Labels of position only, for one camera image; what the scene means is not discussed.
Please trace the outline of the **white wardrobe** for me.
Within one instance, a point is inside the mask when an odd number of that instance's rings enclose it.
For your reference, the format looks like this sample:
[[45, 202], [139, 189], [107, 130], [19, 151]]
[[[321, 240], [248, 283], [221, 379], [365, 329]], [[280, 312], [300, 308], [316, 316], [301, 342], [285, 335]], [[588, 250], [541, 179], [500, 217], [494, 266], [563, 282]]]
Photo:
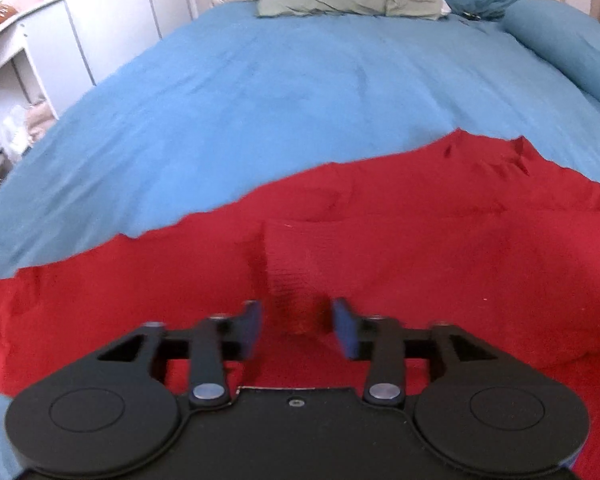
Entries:
[[94, 84], [195, 16], [193, 0], [65, 2]]

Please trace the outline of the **white shelf unit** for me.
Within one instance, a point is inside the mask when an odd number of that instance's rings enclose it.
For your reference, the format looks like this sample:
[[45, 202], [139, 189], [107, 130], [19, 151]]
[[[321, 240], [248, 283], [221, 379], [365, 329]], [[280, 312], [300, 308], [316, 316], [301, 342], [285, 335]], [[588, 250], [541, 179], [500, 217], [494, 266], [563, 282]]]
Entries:
[[65, 0], [0, 25], [0, 184], [32, 148], [28, 116], [57, 120], [93, 86]]

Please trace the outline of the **red knit sweater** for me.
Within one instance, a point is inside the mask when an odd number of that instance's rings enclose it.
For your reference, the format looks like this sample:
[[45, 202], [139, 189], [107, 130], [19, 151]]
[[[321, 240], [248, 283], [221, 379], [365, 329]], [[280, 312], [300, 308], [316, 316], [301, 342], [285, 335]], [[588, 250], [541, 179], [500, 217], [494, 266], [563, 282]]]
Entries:
[[410, 327], [453, 323], [577, 391], [576, 465], [600, 479], [600, 183], [532, 144], [455, 131], [411, 153], [328, 164], [137, 238], [0, 280], [0, 393], [146, 322], [172, 328], [249, 299], [257, 354], [233, 384], [361, 387], [330, 303]]

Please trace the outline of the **small dark object on bed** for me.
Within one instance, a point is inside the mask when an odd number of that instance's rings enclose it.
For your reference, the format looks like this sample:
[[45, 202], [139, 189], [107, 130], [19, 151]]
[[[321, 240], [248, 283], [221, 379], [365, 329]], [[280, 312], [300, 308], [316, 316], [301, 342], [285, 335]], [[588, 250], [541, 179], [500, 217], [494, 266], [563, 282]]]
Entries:
[[482, 17], [479, 14], [475, 14], [469, 11], [463, 11], [462, 15], [464, 16], [464, 18], [466, 18], [466, 20], [469, 21], [481, 21]]

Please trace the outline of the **rolled blue duvet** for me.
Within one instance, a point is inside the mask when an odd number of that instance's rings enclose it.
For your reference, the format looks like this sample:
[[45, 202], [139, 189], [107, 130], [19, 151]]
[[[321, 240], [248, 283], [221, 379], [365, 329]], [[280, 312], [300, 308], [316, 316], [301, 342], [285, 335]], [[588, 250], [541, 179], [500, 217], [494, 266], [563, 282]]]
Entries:
[[600, 102], [600, 23], [555, 0], [520, 0], [503, 28]]

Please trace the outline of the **blue bed sheet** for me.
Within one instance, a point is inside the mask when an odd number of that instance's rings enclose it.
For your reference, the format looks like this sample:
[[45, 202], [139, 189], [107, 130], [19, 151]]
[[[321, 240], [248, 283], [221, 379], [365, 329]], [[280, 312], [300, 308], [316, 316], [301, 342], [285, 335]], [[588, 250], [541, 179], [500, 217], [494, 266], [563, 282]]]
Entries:
[[[260, 18], [225, 3], [87, 92], [15, 166], [0, 187], [0, 280], [458, 130], [524, 138], [600, 183], [600, 102], [502, 20]], [[22, 475], [4, 431], [16, 394], [0, 393], [0, 479]]]

